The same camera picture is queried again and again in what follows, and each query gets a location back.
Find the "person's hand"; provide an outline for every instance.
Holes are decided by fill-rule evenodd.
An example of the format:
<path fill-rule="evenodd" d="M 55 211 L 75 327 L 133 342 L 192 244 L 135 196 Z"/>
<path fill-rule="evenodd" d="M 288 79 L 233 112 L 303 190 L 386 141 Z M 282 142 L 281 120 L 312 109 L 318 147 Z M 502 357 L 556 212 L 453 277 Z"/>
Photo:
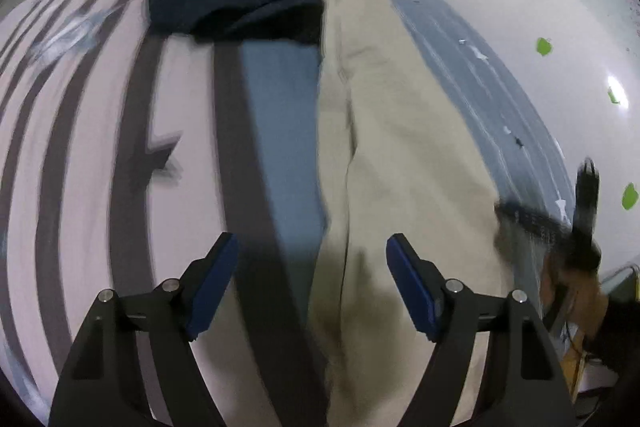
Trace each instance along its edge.
<path fill-rule="evenodd" d="M 564 284 L 574 293 L 568 320 L 576 324 L 590 339 L 593 339 L 604 320 L 609 298 L 601 291 L 596 274 L 580 270 L 560 270 L 558 283 Z M 551 277 L 550 256 L 545 257 L 540 278 L 540 300 L 549 307 L 556 296 L 556 285 Z"/>

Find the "green wall sticker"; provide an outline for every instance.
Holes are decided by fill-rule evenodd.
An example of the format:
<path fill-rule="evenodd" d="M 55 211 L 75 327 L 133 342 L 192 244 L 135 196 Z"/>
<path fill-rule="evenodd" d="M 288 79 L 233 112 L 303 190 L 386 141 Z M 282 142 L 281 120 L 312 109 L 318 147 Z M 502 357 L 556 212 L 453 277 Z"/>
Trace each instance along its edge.
<path fill-rule="evenodd" d="M 540 37 L 538 39 L 538 42 L 536 43 L 536 51 L 543 57 L 551 53 L 551 50 L 553 48 L 554 47 L 551 45 L 551 42 L 549 42 L 546 39 L 543 39 L 542 37 Z"/>
<path fill-rule="evenodd" d="M 620 100 L 618 100 L 616 98 L 616 95 L 613 94 L 613 89 L 609 87 L 609 89 L 607 89 L 607 94 L 609 95 L 609 100 L 611 101 L 611 103 L 617 103 L 618 105 L 620 105 Z"/>
<path fill-rule="evenodd" d="M 638 201 L 638 191 L 634 187 L 633 183 L 629 183 L 625 192 L 622 194 L 622 207 L 625 210 L 629 210 Z"/>

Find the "beige pants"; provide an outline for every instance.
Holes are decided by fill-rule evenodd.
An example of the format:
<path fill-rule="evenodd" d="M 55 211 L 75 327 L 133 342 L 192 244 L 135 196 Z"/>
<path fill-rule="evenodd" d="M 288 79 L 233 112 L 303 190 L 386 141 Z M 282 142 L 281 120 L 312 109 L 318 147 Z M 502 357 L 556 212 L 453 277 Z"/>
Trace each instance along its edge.
<path fill-rule="evenodd" d="M 318 155 L 328 227 L 311 328 L 328 358 L 330 427 L 395 427 L 434 345 L 417 333 L 385 260 L 402 232 L 444 277 L 506 295 L 494 184 L 466 125 L 390 0 L 325 0 Z M 484 366 L 479 335 L 456 421 Z"/>

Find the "metal screw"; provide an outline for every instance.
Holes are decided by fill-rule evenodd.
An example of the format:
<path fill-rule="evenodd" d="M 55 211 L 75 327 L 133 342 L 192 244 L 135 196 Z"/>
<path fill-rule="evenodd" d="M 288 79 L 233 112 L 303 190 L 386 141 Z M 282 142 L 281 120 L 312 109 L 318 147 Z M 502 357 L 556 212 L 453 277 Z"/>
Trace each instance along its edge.
<path fill-rule="evenodd" d="M 522 290 L 514 290 L 511 294 L 511 297 L 513 297 L 516 302 L 520 302 L 521 304 L 523 302 L 526 302 L 526 300 L 528 299 L 527 294 Z"/>
<path fill-rule="evenodd" d="M 100 302 L 109 302 L 111 299 L 113 299 L 113 290 L 106 289 L 98 293 L 98 301 Z"/>
<path fill-rule="evenodd" d="M 465 288 L 465 285 L 463 285 L 463 283 L 460 282 L 458 279 L 449 279 L 445 283 L 445 286 L 447 290 L 449 290 L 452 293 L 462 292 L 462 290 Z"/>
<path fill-rule="evenodd" d="M 166 292 L 175 292 L 180 287 L 178 279 L 167 279 L 162 283 L 162 289 Z"/>

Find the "blue gripper pad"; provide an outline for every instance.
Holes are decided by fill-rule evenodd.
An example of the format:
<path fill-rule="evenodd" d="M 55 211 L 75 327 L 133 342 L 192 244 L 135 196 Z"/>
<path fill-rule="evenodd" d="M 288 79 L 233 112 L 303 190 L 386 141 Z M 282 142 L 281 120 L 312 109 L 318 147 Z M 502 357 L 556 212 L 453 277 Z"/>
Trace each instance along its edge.
<path fill-rule="evenodd" d="M 209 329 L 213 315 L 215 315 L 222 296 L 225 294 L 226 286 L 236 270 L 236 265 L 238 265 L 238 240 L 235 235 L 225 235 L 227 236 L 226 242 L 220 247 L 200 287 L 193 296 L 191 318 L 184 328 L 190 341 L 195 340 L 199 333 Z M 217 245 L 218 243 L 214 245 L 209 255 L 215 255 L 213 251 Z"/>
<path fill-rule="evenodd" d="M 386 242 L 386 265 L 396 281 L 415 329 L 437 342 L 442 332 L 444 278 L 433 263 L 423 261 L 401 233 Z"/>

